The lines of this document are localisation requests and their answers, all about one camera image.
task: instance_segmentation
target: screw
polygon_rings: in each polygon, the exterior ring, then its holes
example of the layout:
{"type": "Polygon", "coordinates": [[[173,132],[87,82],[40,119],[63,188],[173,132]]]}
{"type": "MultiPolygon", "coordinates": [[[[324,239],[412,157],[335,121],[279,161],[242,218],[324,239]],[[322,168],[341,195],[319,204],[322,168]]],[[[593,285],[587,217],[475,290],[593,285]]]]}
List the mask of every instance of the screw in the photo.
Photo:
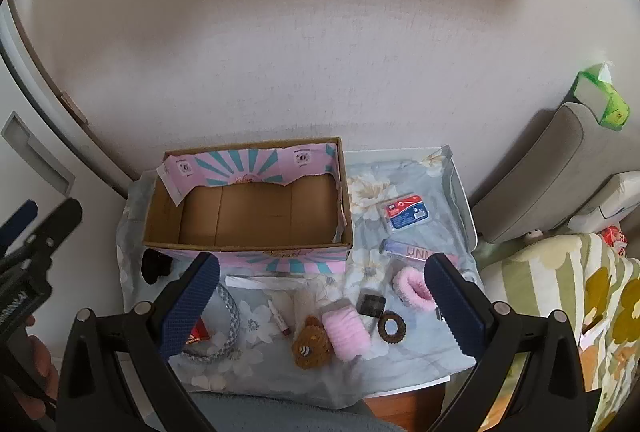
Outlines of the screw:
{"type": "Polygon", "coordinates": [[[151,303],[143,300],[142,302],[138,302],[136,306],[133,308],[138,315],[146,315],[151,311],[151,303]]]}
{"type": "Polygon", "coordinates": [[[566,322],[566,320],[567,320],[566,313],[564,311],[562,311],[561,309],[556,309],[554,311],[554,318],[558,322],[566,322]]]}
{"type": "Polygon", "coordinates": [[[91,310],[89,308],[81,309],[78,313],[76,313],[76,318],[81,322],[86,322],[91,316],[91,310]]]}
{"type": "Polygon", "coordinates": [[[494,309],[498,315],[508,315],[511,312],[511,306],[506,302],[496,302],[494,309]]]}

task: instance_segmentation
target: door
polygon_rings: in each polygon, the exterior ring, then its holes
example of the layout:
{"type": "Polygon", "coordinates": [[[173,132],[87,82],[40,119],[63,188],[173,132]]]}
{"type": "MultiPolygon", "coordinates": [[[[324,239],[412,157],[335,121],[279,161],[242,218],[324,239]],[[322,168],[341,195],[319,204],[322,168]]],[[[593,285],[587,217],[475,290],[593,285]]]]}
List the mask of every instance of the door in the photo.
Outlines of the door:
{"type": "Polygon", "coordinates": [[[49,129],[2,59],[0,129],[1,221],[27,199],[38,205],[38,218],[28,230],[67,196],[82,205],[82,223],[53,255],[49,270],[53,294],[35,314],[34,334],[53,356],[62,358],[79,309],[90,307],[99,316],[123,310],[115,232],[125,200],[49,129]]]}

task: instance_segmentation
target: striped fabric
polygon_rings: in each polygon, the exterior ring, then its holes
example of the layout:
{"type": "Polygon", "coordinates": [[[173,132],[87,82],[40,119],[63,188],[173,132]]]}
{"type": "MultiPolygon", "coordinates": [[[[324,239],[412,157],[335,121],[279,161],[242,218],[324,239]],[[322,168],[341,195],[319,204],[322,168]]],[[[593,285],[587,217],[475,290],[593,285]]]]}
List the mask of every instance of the striped fabric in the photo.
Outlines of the striped fabric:
{"type": "MultiPolygon", "coordinates": [[[[615,416],[631,390],[640,338],[640,261],[619,257],[597,234],[557,235],[480,272],[487,297],[518,313],[567,313],[587,390],[602,388],[592,430],[615,416]]],[[[519,355],[481,430],[498,423],[524,366],[519,355]]]]}

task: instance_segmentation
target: white wall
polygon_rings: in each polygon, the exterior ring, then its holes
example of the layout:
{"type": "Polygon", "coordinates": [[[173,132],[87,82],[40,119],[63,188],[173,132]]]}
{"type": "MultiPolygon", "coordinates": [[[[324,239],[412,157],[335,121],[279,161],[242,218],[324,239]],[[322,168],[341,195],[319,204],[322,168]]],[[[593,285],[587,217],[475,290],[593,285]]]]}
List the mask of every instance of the white wall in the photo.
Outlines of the white wall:
{"type": "Polygon", "coordinates": [[[640,111],[638,0],[15,0],[55,83],[134,170],[166,149],[340,135],[449,143],[483,191],[577,70],[640,111]]]}

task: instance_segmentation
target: brown hair tie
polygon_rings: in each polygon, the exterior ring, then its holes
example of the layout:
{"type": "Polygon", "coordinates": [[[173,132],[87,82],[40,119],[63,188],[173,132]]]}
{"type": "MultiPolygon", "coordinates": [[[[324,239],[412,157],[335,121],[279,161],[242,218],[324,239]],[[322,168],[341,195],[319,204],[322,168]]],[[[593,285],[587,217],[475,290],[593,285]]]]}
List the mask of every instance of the brown hair tie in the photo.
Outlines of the brown hair tie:
{"type": "Polygon", "coordinates": [[[385,342],[389,344],[397,344],[406,335],[406,324],[398,313],[394,313],[393,311],[385,311],[380,317],[380,320],[378,320],[378,333],[380,334],[380,338],[382,338],[385,342]],[[394,335],[390,335],[386,332],[386,323],[389,320],[393,320],[396,324],[398,324],[398,331],[396,331],[394,335]]]}

